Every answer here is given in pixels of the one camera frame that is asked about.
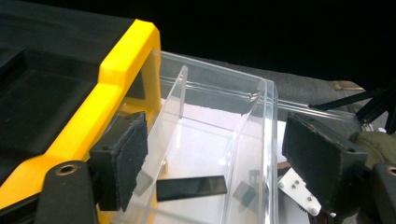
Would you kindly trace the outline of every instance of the flat black piece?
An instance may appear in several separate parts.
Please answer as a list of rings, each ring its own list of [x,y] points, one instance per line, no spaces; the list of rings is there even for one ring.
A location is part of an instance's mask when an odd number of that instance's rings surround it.
[[[189,199],[227,193],[223,175],[157,180],[157,201]]]
[[[144,112],[117,116],[107,133],[90,151],[89,165],[100,174],[104,211],[125,211],[136,187],[136,177],[148,154],[148,131]]]
[[[364,149],[315,119],[289,113],[282,154],[325,212],[337,217],[356,212],[353,184],[364,168]]]
[[[64,162],[47,172],[35,223],[98,223],[90,172],[84,161]]]

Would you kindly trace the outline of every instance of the clear plastic box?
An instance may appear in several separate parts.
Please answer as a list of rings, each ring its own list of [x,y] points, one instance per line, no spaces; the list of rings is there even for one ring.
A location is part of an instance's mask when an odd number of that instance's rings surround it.
[[[277,223],[274,82],[152,54],[161,79],[176,82],[149,132],[128,209],[112,223]],[[157,179],[212,175],[225,177],[226,194],[157,203]]]

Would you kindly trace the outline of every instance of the metal screw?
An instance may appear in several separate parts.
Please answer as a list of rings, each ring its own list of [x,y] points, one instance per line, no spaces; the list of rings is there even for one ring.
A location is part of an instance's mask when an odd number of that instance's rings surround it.
[[[315,209],[315,208],[312,208],[311,209],[311,214],[312,215],[316,215],[318,213],[318,210],[317,209]]]

